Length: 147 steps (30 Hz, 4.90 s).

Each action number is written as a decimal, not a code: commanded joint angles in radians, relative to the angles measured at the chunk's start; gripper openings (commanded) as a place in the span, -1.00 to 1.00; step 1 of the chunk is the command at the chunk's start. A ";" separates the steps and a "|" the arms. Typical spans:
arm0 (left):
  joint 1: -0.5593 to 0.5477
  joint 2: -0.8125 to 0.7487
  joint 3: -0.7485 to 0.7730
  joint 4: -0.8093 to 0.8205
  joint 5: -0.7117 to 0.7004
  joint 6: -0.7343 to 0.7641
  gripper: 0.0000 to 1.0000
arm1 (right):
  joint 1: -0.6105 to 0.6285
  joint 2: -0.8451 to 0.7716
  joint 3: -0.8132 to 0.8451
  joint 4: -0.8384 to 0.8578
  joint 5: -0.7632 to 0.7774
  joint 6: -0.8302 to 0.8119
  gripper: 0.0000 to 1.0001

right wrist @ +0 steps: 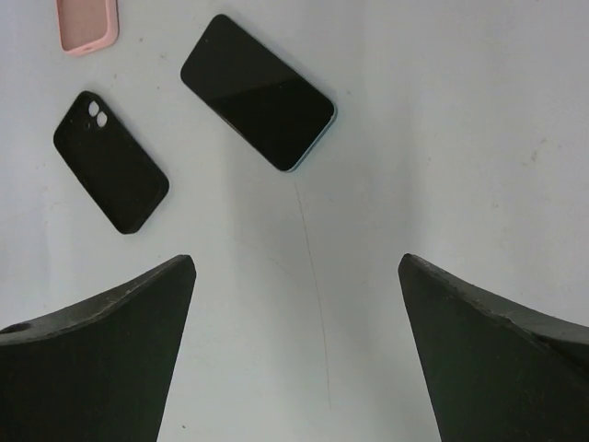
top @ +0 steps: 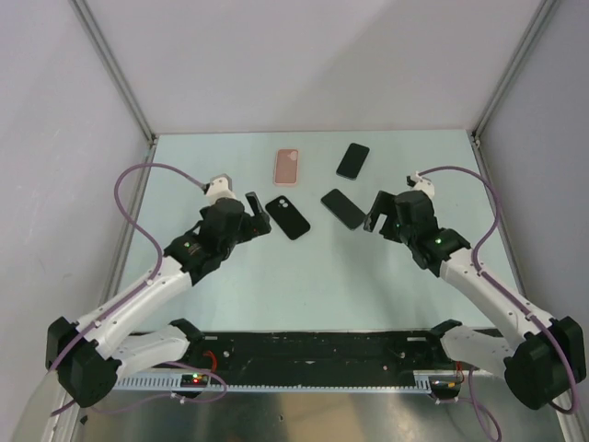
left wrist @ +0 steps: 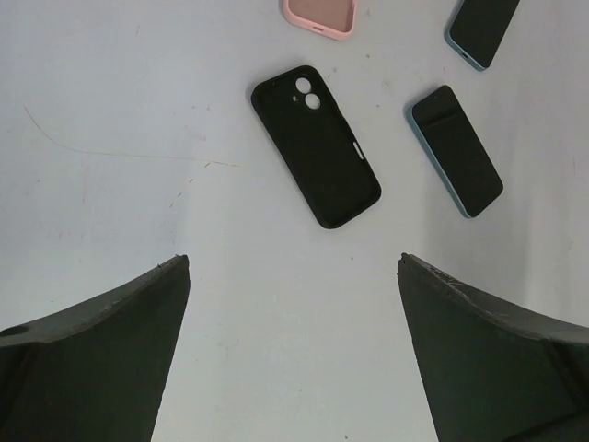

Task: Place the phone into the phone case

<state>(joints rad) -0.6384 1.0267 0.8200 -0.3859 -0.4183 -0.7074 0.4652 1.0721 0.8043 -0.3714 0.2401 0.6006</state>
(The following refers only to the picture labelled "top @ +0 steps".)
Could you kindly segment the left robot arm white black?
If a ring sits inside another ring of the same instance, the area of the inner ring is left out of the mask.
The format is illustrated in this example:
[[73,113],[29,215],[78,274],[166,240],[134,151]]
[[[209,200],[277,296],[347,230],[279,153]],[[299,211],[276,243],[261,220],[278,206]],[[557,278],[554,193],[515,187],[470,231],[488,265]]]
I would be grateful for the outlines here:
[[156,266],[107,303],[70,322],[48,328],[46,367],[73,403],[88,408],[105,398],[118,380],[160,364],[197,366],[202,334],[187,320],[173,320],[142,336],[134,330],[175,296],[216,271],[240,243],[271,232],[270,217],[254,192],[252,211],[230,191],[210,199],[202,220],[157,253]]

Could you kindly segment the black phone case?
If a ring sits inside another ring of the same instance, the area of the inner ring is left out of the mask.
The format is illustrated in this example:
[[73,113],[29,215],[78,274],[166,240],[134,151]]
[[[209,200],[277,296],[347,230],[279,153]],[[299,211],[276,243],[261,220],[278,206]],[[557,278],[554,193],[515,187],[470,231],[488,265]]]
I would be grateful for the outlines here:
[[297,240],[311,229],[309,222],[284,195],[277,196],[265,204],[269,216],[290,240]]

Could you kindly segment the dark teal smartphone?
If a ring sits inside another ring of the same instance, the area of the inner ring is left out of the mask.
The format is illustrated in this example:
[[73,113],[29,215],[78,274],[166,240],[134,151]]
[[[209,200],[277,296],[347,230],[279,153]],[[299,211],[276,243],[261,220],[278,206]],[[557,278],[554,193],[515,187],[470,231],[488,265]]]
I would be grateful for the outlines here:
[[364,223],[364,212],[339,189],[329,191],[320,201],[350,230],[355,230]]

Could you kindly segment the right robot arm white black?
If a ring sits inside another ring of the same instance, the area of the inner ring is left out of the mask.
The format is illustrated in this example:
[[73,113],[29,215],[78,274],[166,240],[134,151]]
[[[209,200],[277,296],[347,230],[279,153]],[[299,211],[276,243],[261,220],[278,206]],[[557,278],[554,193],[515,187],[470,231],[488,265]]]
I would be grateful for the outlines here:
[[472,261],[473,249],[454,229],[439,227],[429,195],[381,191],[364,221],[373,231],[408,248],[423,270],[458,290],[499,331],[492,337],[455,320],[434,328],[438,338],[425,346],[427,362],[438,369],[456,360],[503,379],[523,405],[538,410],[585,380],[583,330],[572,318],[555,319],[519,294],[511,294],[487,269]]

